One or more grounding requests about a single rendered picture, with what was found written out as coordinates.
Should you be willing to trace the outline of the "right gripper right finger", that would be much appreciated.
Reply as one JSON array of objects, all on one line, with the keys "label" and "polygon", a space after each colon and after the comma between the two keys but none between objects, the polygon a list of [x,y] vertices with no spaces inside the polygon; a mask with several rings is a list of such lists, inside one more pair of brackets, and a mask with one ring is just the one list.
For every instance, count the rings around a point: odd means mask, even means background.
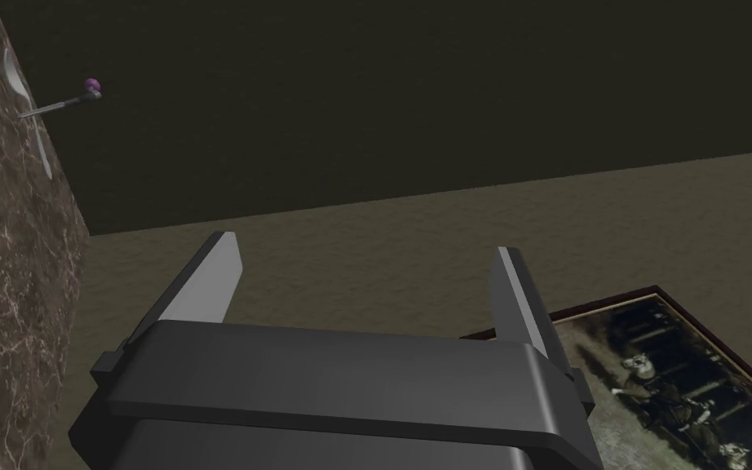
[{"label": "right gripper right finger", "polygon": [[490,310],[497,339],[534,346],[563,374],[572,369],[550,315],[520,251],[497,247],[489,278]]}]

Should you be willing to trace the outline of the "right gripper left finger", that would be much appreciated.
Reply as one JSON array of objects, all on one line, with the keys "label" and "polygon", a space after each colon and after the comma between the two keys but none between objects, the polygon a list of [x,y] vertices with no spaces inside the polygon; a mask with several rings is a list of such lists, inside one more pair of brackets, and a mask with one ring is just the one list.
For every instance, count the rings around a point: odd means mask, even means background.
[{"label": "right gripper left finger", "polygon": [[144,314],[129,341],[160,320],[223,322],[242,272],[235,233],[212,233]]}]

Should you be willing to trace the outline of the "dark framed picture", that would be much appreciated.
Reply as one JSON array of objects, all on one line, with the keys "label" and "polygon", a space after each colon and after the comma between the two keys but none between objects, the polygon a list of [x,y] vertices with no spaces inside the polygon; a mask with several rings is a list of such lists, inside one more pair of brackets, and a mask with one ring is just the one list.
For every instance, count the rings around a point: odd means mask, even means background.
[{"label": "dark framed picture", "polygon": [[604,470],[752,470],[752,368],[656,285],[551,314]]}]

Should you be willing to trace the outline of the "purple tipped grey utensil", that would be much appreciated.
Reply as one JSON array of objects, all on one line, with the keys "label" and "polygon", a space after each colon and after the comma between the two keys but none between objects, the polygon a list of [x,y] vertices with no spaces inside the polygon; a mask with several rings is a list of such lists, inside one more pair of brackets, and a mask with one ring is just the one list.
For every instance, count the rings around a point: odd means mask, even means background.
[{"label": "purple tipped grey utensil", "polygon": [[74,106],[76,104],[83,104],[88,101],[98,100],[102,97],[101,95],[101,89],[102,86],[100,85],[100,82],[95,78],[88,78],[84,82],[84,87],[86,89],[86,93],[68,100],[60,101],[58,103],[49,104],[42,106],[38,109],[32,109],[27,112],[19,114],[17,117],[19,119],[29,118],[37,115],[41,115],[44,113],[49,113],[52,111],[56,111],[59,109],[67,108],[69,106]]}]

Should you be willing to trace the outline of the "silver spoon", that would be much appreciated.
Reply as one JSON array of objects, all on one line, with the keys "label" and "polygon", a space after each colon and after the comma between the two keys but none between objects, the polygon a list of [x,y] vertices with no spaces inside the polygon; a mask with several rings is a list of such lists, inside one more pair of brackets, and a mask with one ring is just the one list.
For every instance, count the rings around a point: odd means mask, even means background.
[{"label": "silver spoon", "polygon": [[[20,96],[21,98],[23,98],[26,101],[26,103],[27,103],[28,106],[30,106],[32,104],[31,97],[30,97],[30,95],[29,95],[29,93],[28,93],[28,91],[27,91],[27,89],[25,87],[24,81],[22,80],[19,71],[17,70],[16,64],[15,64],[15,61],[14,61],[14,56],[13,56],[13,54],[11,53],[11,51],[10,51],[10,49],[8,47],[4,48],[3,61],[2,62],[3,62],[3,68],[4,68],[4,72],[5,72],[7,83],[9,85],[9,87],[18,96]],[[48,162],[48,158],[47,158],[47,155],[45,153],[45,147],[44,147],[44,144],[43,144],[43,141],[42,141],[42,136],[41,136],[41,132],[40,132],[39,126],[38,126],[37,121],[36,121],[36,119],[34,117],[30,118],[30,122],[31,122],[31,127],[32,127],[33,132],[34,132],[35,142],[36,142],[37,149],[38,149],[38,154],[39,154],[39,157],[41,159],[41,163],[43,165],[45,174],[47,175],[47,177],[50,180],[52,180],[53,179],[53,175],[52,175],[52,172],[51,172],[51,166],[50,166],[50,163]]]}]

